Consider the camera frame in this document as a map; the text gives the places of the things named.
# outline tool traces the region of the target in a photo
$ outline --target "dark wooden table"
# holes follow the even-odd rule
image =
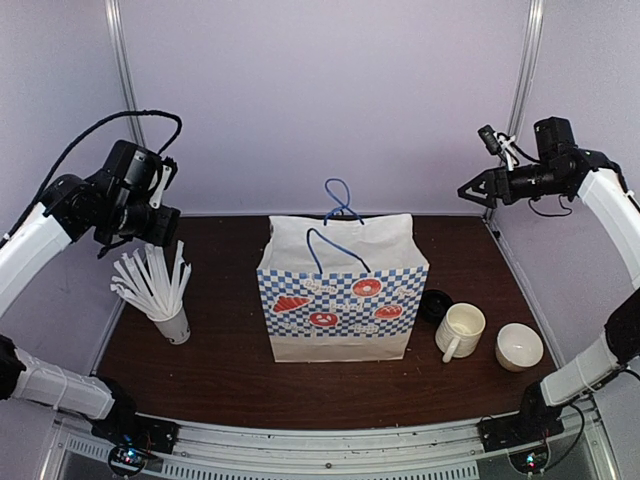
[[[141,412],[242,427],[406,426],[517,410],[524,387],[554,367],[545,354],[514,374],[495,359],[503,325],[537,326],[489,232],[479,218],[416,217],[415,233],[431,264],[427,288],[485,313],[485,333],[466,359],[442,364],[435,327],[418,317],[402,361],[274,363],[255,274],[268,219],[187,218],[176,238],[193,263],[184,298],[191,338],[170,345],[127,307],[99,373],[118,380]]]

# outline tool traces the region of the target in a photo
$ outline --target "wood grain surface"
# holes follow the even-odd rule
[[[415,240],[431,264],[427,288],[477,305],[487,327],[466,359],[441,362],[435,327],[418,317],[404,360],[276,364],[255,268],[269,239],[266,217],[182,219],[193,274],[184,298],[191,338],[170,345],[127,307],[99,368],[141,412],[242,427],[346,429],[431,424],[517,410],[524,387],[553,370],[548,354],[520,374],[495,359],[500,328],[538,330],[479,218],[416,217]]]

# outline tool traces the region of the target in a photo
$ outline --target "white paper bag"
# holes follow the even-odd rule
[[[401,359],[429,269],[411,215],[270,220],[258,283],[275,360]]]

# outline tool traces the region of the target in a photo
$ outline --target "blue bag handle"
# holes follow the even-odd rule
[[[360,258],[358,255],[356,255],[355,253],[353,253],[351,250],[347,250],[346,248],[344,248],[343,246],[338,245],[335,242],[332,242],[331,240],[329,240],[327,237],[325,237],[324,235],[322,235],[318,230],[316,230],[315,228],[310,228],[309,230],[307,230],[307,247],[309,247],[309,251],[311,252],[311,256],[313,257],[313,259],[316,261],[316,265],[318,266],[318,270],[320,271],[320,275],[322,275],[322,264],[320,263],[320,260],[318,259],[318,256],[316,255],[316,252],[313,250],[313,247],[311,246],[311,233],[315,233],[316,235],[318,235],[322,240],[324,240],[325,242],[327,242],[329,245],[331,245],[332,247],[337,248],[338,250],[340,250],[342,253],[346,253],[347,255],[357,259],[360,261],[360,263],[362,263],[362,266],[364,267],[364,269],[367,271],[367,273],[371,273],[371,269],[369,268],[369,265],[367,265],[367,263]]]
[[[347,201],[343,202],[342,200],[340,200],[340,198],[331,191],[331,189],[329,188],[329,184],[331,182],[338,182],[340,184],[342,184],[342,186],[344,187],[345,191],[347,192]],[[331,217],[333,217],[334,215],[337,215],[338,213],[340,215],[344,215],[344,211],[347,210],[349,213],[351,213],[351,215],[353,215],[354,217],[356,217],[358,219],[358,221],[364,225],[364,220],[362,220],[362,217],[355,211],[353,211],[351,209],[351,207],[349,207],[349,204],[351,203],[351,192],[349,191],[349,187],[347,186],[346,182],[344,180],[342,180],[341,178],[329,178],[327,179],[326,182],[324,182],[324,189],[327,192],[327,194],[334,199],[337,203],[338,206],[336,208],[334,208],[333,210],[331,210],[329,213],[327,213],[324,216],[324,225],[327,225],[327,220],[329,220]]]

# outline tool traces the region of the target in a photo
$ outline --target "blue checkered pattern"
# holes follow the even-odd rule
[[[359,297],[352,286],[359,280],[376,278],[382,290],[372,297]],[[427,268],[424,266],[371,273],[292,273],[281,270],[258,270],[262,308],[270,336],[276,337],[386,337],[407,333],[413,327]],[[303,297],[310,303],[287,312],[275,313],[278,298]],[[400,305],[402,314],[395,319],[376,318],[381,307]],[[333,327],[311,324],[314,313],[338,316]]]

